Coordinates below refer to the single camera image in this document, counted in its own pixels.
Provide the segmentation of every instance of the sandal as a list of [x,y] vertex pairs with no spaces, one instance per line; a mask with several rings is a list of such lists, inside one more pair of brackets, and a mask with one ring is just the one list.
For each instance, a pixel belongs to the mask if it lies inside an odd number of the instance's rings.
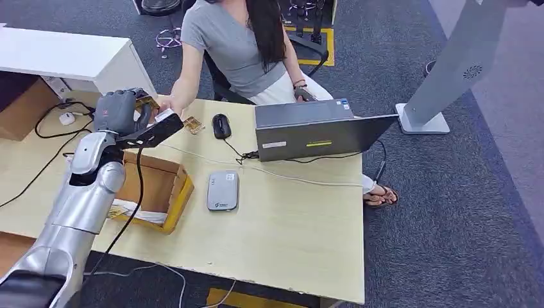
[[398,193],[397,193],[396,191],[394,191],[393,189],[388,188],[388,187],[386,187],[386,186],[381,186],[380,184],[376,184],[376,185],[378,185],[379,187],[381,187],[386,193],[385,193],[385,194],[382,194],[382,195],[380,195],[380,194],[370,194],[370,193],[369,193],[370,196],[380,196],[380,197],[384,197],[384,198],[385,198],[385,196],[387,196],[389,193],[392,193],[392,194],[394,194],[394,196],[395,196],[395,198],[396,198],[395,202],[389,203],[389,202],[387,202],[387,201],[383,201],[382,203],[380,203],[380,204],[378,204],[378,205],[371,205],[371,204],[369,204],[368,202],[369,202],[369,201],[372,202],[372,200],[363,200],[363,204],[365,204],[365,205],[368,206],[368,207],[373,207],[373,208],[376,209],[376,208],[379,208],[379,207],[383,207],[383,206],[385,206],[385,205],[394,205],[394,204],[396,204],[396,203],[398,202],[399,197],[398,197]]

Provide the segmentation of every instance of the laptop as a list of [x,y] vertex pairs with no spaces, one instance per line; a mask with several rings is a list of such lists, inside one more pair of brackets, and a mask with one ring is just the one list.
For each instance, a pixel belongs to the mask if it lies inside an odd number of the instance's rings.
[[347,99],[255,107],[262,162],[366,151],[398,114],[354,116]]

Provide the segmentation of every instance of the foot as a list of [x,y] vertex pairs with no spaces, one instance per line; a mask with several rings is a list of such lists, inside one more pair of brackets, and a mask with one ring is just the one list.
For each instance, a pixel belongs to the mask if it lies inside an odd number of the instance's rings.
[[394,204],[398,200],[397,193],[391,188],[376,185],[372,191],[362,196],[364,203],[372,207],[379,207],[385,203]]

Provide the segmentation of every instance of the black cable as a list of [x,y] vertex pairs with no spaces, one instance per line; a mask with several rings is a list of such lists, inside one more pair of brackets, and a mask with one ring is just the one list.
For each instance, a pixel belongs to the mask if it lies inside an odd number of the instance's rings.
[[385,144],[384,144],[380,139],[377,139],[376,141],[379,142],[379,143],[382,145],[382,149],[384,149],[384,161],[386,161],[386,160],[387,160],[387,150],[386,150],[386,146],[385,146]]
[[255,158],[258,158],[259,157],[259,151],[252,151],[252,152],[249,152],[249,153],[244,153],[244,154],[240,154],[233,146],[230,145],[230,143],[228,143],[228,141],[226,139],[223,139],[223,141],[233,150],[236,152],[236,154],[238,154],[238,156],[240,156],[240,158],[236,158],[236,162],[240,165],[242,165],[242,163],[244,162],[244,160],[246,159],[255,159]]
[[316,160],[319,160],[319,159],[324,159],[324,158],[341,159],[341,158],[348,158],[348,157],[356,156],[356,155],[359,155],[361,153],[362,152],[357,152],[357,153],[353,153],[353,154],[349,154],[349,155],[345,155],[345,156],[322,156],[322,157],[316,157],[316,158],[313,158],[313,159],[310,159],[310,160],[305,160],[305,161],[296,160],[296,159],[285,159],[285,161],[286,162],[297,162],[299,164],[309,164],[309,163],[315,162]]
[[64,149],[64,147],[69,144],[72,140],[74,140],[78,135],[79,133],[81,132],[89,132],[89,130],[86,130],[85,128],[90,124],[92,123],[92,121],[89,121],[81,130],[78,130],[75,132],[75,135],[68,139],[68,141],[66,141],[59,149],[58,151],[55,153],[55,155],[53,156],[52,159],[49,160],[49,162],[47,162],[47,164],[40,170],[40,172],[38,172],[38,174],[36,176],[34,176],[34,178],[32,179],[32,181],[30,181],[30,183],[28,183],[28,185],[15,197],[13,197],[12,199],[10,199],[9,201],[6,201],[4,203],[2,203],[0,205],[0,207],[3,207],[4,205],[7,205],[13,201],[15,201],[17,198],[19,198],[20,196],[22,196],[22,194],[24,194],[28,188],[38,179],[38,177],[40,175],[42,175],[42,173],[47,169],[47,167],[49,167],[49,165],[55,160],[55,158],[58,156],[58,154],[62,151],[62,149]]
[[[382,149],[384,150],[384,159],[382,160],[382,162],[380,163],[380,167],[376,170],[376,175],[374,176],[374,182],[378,183],[380,181],[380,178],[382,177],[382,175],[384,174],[385,170],[386,170],[386,161],[387,161],[387,150],[386,150],[386,145],[380,140],[380,139],[377,139],[376,140],[379,144],[382,145]],[[352,156],[356,156],[356,155],[359,155],[361,154],[362,152],[357,152],[357,153],[354,153],[354,154],[349,154],[349,155],[346,155],[346,156],[323,156],[323,157],[316,157],[314,159],[310,159],[310,160],[305,160],[305,161],[302,161],[302,160],[296,160],[296,159],[286,159],[285,161],[288,161],[288,162],[297,162],[299,164],[309,164],[311,162],[315,162],[316,160],[318,159],[324,159],[324,158],[331,158],[331,159],[341,159],[341,158],[347,158],[347,157],[352,157]]]
[[81,105],[83,107],[85,107],[89,112],[84,114],[85,116],[89,116],[91,118],[91,121],[94,120],[94,116],[92,115],[94,109],[85,105],[84,103],[82,103],[81,101],[69,101],[69,102],[63,102],[63,103],[58,103],[56,104],[55,106],[52,106],[52,107],[49,107],[45,112],[44,114],[40,117],[40,119],[36,122],[36,125],[34,125],[34,132],[36,133],[36,135],[42,139],[50,139],[50,138],[57,138],[57,137],[63,137],[63,136],[68,136],[68,135],[72,135],[74,133],[80,133],[81,131],[86,131],[86,132],[91,132],[90,130],[87,130],[85,128],[82,128],[80,130],[75,130],[73,132],[67,132],[67,133],[58,133],[58,134],[55,134],[55,135],[50,135],[50,136],[44,136],[44,135],[41,135],[40,132],[38,132],[38,126],[40,125],[40,123],[51,113],[51,111],[53,111],[53,109],[55,108],[61,108],[61,109],[66,109],[70,106],[73,106],[73,105]]
[[142,166],[140,165],[140,158],[142,156],[142,150],[144,149],[144,145],[142,145],[139,149],[138,149],[138,154],[136,154],[136,168],[138,170],[138,178],[140,180],[140,197],[138,198],[138,204],[136,205],[136,207],[134,208],[134,211],[132,212],[132,214],[130,215],[130,217],[127,219],[126,223],[124,224],[124,226],[121,228],[121,230],[119,231],[119,233],[117,233],[117,236],[114,238],[114,240],[110,243],[110,246],[108,246],[108,249],[106,249],[106,251],[102,254],[102,256],[100,256],[100,259],[98,259],[97,263],[95,263],[92,271],[90,271],[89,275],[88,275],[88,278],[85,279],[85,281],[83,282],[83,284],[81,285],[81,289],[83,289],[84,285],[90,280],[90,278],[94,275],[94,273],[96,272],[96,270],[98,270],[98,266],[100,265],[100,263],[104,260],[104,258],[110,253],[110,251],[112,250],[112,248],[114,247],[114,245],[116,244],[117,240],[119,240],[119,238],[121,237],[121,235],[123,234],[123,232],[126,230],[126,227],[128,227],[128,225],[130,224],[130,222],[132,221],[132,219],[134,218],[134,216],[136,215],[136,212],[138,212],[138,210],[140,209],[140,206],[142,205],[142,200],[144,199],[144,177],[142,176]]
[[[70,106],[73,106],[73,105],[81,105],[83,107],[85,107],[89,112],[86,113],[85,115],[86,116],[89,116],[91,118],[91,120],[82,128],[80,128],[79,130],[75,130],[73,132],[68,132],[68,133],[59,133],[59,134],[56,134],[56,135],[50,135],[50,136],[44,136],[44,135],[41,135],[39,132],[38,132],[38,126],[40,125],[40,123],[51,113],[51,111],[55,108],[61,108],[61,109],[66,109]],[[38,174],[36,176],[34,176],[34,178],[30,181],[30,183],[28,183],[28,185],[15,197],[13,197],[11,200],[8,200],[4,203],[2,203],[0,205],[0,207],[3,207],[4,205],[7,205],[13,201],[15,201],[17,198],[21,197],[27,190],[28,188],[38,179],[38,177],[47,169],[47,167],[49,167],[49,165],[55,160],[55,158],[58,156],[58,154],[62,151],[62,149],[64,149],[64,147],[66,145],[68,145],[72,140],[74,140],[77,135],[79,135],[81,132],[88,132],[88,133],[91,133],[90,130],[87,129],[87,126],[93,122],[94,120],[94,116],[92,115],[94,111],[94,108],[91,108],[87,105],[85,105],[84,103],[82,103],[81,101],[65,101],[65,102],[62,102],[62,103],[58,103],[56,104],[55,106],[52,106],[52,107],[49,107],[45,112],[44,114],[40,117],[40,119],[36,122],[36,125],[34,126],[34,132],[36,133],[36,135],[42,139],[50,139],[50,138],[56,138],[56,137],[63,137],[63,136],[68,136],[68,135],[74,135],[73,137],[71,137],[70,139],[68,139],[68,141],[66,141],[59,149],[58,151],[55,153],[55,155],[53,156],[53,158],[51,158],[49,160],[49,162],[47,162],[47,164],[45,164],[45,166],[40,170],[40,172],[38,172]]]

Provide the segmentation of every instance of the white cable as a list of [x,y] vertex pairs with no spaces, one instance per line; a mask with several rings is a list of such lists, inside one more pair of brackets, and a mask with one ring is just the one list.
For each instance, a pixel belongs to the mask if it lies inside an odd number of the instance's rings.
[[316,182],[316,181],[305,180],[305,179],[303,179],[303,178],[294,178],[294,177],[291,177],[291,176],[278,175],[278,174],[276,174],[276,173],[273,173],[273,172],[270,172],[270,171],[266,171],[266,170],[264,170],[264,169],[257,168],[257,167],[253,167],[253,166],[239,165],[239,164],[234,164],[233,162],[223,162],[223,161],[220,161],[220,160],[215,160],[215,159],[207,158],[207,157],[204,157],[204,156],[202,156],[202,155],[200,155],[200,154],[196,154],[196,153],[193,153],[193,152],[190,152],[190,151],[181,150],[181,149],[175,148],[175,147],[173,147],[173,146],[170,146],[170,145],[168,145],[168,144],[160,144],[160,145],[161,145],[161,146],[165,146],[165,147],[167,147],[167,148],[174,149],[174,150],[176,150],[176,151],[180,151],[180,152],[183,152],[183,153],[187,153],[187,154],[190,154],[190,155],[194,155],[194,156],[196,156],[196,157],[202,158],[202,159],[207,160],[207,161],[210,161],[210,162],[214,162],[214,163],[216,163],[216,164],[232,165],[232,166],[237,166],[237,167],[242,168],[242,169],[254,169],[254,170],[257,170],[257,171],[260,171],[260,172],[267,173],[267,174],[269,174],[269,175],[277,176],[277,177],[279,177],[279,178],[284,178],[284,179],[286,179],[286,180],[293,180],[293,181],[299,181],[299,182],[303,182],[303,183],[314,184],[314,185],[322,185],[322,186],[363,187],[362,184]]
[[[180,301],[178,302],[178,308],[182,308],[182,299],[183,299],[183,292],[185,292],[185,285],[187,284],[187,282],[185,281],[185,277],[177,272],[176,270],[174,270],[173,268],[171,268],[170,266],[168,265],[164,265],[162,263],[155,263],[154,265],[149,265],[149,266],[142,266],[140,268],[133,268],[131,271],[129,271],[128,273],[126,274],[122,274],[122,273],[116,273],[114,271],[97,271],[95,272],[94,274],[95,275],[115,275],[115,276],[119,276],[119,277],[129,277],[130,275],[132,275],[135,271],[139,271],[139,270],[144,270],[144,269],[147,269],[147,268],[154,268],[155,266],[162,266],[163,268],[169,270],[169,271],[172,271],[174,274],[178,275],[179,277],[181,277],[183,279],[183,286],[182,286],[182,292],[180,293]],[[83,273],[84,276],[89,276],[90,273]]]
[[230,295],[230,293],[232,292],[232,289],[234,289],[235,284],[236,284],[236,280],[234,280],[232,282],[232,286],[230,286],[230,289],[228,290],[228,292],[225,294],[225,296],[223,297],[223,299],[219,303],[209,305],[209,306],[200,307],[200,308],[213,308],[213,307],[217,307],[217,306],[221,305],[226,300],[226,298]]

